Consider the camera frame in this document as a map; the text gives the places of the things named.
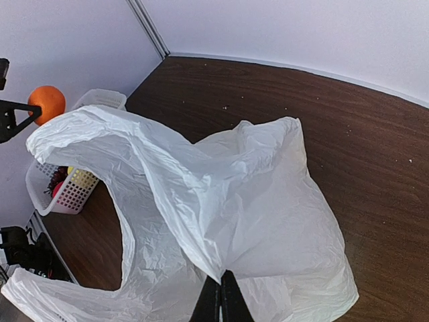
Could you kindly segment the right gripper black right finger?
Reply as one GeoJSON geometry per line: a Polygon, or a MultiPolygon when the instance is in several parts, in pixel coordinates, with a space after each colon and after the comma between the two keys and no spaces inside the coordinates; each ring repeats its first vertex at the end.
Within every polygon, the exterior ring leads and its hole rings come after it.
{"type": "Polygon", "coordinates": [[[221,278],[223,322],[254,322],[234,274],[227,270],[221,278]]]}

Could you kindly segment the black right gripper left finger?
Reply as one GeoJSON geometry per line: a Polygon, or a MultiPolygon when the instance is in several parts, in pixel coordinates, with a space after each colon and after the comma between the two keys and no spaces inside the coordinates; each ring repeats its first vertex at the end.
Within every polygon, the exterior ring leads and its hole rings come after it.
{"type": "Polygon", "coordinates": [[[207,276],[189,322],[219,322],[221,286],[207,276]]]}

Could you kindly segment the white plastic bag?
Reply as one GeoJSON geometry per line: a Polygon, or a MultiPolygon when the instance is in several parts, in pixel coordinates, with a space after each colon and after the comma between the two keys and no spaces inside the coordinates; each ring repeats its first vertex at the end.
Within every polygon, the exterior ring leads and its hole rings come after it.
{"type": "Polygon", "coordinates": [[[1,292],[34,321],[188,321],[205,278],[231,271],[256,321],[334,321],[359,297],[338,222],[283,117],[193,144],[154,120],[85,106],[27,139],[40,163],[85,169],[121,225],[119,289],[18,268],[1,292]]]}

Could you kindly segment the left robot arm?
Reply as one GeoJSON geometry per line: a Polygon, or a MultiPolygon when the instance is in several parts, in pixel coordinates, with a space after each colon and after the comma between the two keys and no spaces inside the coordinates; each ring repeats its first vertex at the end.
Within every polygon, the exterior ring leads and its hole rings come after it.
{"type": "MultiPolygon", "coordinates": [[[[28,105],[11,101],[1,101],[1,143],[8,142],[26,127],[40,120],[42,124],[63,114],[65,103],[42,103],[28,105]]],[[[60,260],[48,245],[45,233],[32,244],[30,229],[17,226],[1,229],[1,250],[9,265],[18,265],[45,278],[60,278],[69,280],[70,277],[61,266],[60,260]]]]}

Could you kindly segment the orange fruit from bag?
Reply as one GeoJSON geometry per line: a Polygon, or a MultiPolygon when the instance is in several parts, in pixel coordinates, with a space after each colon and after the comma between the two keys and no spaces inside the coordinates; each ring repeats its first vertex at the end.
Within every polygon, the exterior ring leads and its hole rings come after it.
{"type": "Polygon", "coordinates": [[[36,88],[27,100],[28,105],[39,106],[41,115],[35,124],[41,126],[66,111],[66,99],[63,93],[53,86],[36,88]]]}

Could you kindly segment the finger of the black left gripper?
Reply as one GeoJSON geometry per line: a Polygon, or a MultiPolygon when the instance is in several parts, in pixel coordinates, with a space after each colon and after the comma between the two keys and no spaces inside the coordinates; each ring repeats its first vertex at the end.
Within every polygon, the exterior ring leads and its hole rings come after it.
{"type": "Polygon", "coordinates": [[[42,108],[37,105],[28,105],[11,101],[1,100],[1,135],[0,142],[3,144],[14,138],[17,134],[35,122],[42,115],[42,108]],[[21,123],[17,123],[16,111],[30,111],[32,115],[28,116],[21,123]]]}

